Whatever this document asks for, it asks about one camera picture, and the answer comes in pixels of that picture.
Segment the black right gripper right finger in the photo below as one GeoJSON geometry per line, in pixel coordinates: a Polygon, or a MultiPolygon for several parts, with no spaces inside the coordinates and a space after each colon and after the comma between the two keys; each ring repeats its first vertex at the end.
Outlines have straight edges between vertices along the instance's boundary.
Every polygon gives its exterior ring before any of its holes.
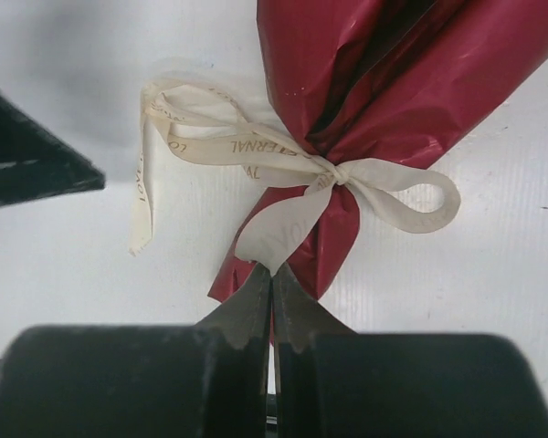
{"type": "Polygon", "coordinates": [[[548,405],[506,338],[358,333],[288,266],[272,323],[282,437],[548,437],[548,405]]]}

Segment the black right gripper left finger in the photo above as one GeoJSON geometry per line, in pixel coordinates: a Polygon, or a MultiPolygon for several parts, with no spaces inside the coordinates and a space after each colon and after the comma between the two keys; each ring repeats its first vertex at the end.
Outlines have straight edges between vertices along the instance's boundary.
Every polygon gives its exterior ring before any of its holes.
{"type": "Polygon", "coordinates": [[[34,326],[0,359],[0,437],[262,437],[270,274],[192,326],[34,326]]]}

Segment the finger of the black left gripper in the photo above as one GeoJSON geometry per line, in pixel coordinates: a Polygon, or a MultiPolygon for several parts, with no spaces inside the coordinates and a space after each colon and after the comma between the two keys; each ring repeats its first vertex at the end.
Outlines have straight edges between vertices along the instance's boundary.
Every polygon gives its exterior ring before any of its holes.
{"type": "Polygon", "coordinates": [[[105,185],[103,171],[0,93],[0,207],[105,185]]]}

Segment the cream printed ribbon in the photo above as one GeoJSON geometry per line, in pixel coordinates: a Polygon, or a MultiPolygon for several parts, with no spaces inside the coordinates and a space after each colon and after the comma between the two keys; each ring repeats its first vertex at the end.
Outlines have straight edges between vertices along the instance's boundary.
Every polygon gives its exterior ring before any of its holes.
{"type": "Polygon", "coordinates": [[[225,91],[178,78],[157,78],[140,95],[141,147],[129,251],[153,239],[148,170],[152,129],[176,158],[204,166],[236,166],[269,189],[298,189],[253,214],[238,231],[236,258],[276,274],[340,198],[359,193],[376,217],[410,234],[433,233],[456,217],[461,198],[445,175],[374,158],[333,164],[295,140],[248,120],[225,91]]]}

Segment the dark red wrapping paper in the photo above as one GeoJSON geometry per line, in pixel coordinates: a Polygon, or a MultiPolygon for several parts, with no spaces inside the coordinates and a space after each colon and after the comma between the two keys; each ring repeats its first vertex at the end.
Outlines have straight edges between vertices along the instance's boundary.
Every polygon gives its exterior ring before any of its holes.
{"type": "Polygon", "coordinates": [[[269,102],[332,163],[425,169],[548,58],[548,1],[260,1],[269,102]]]}

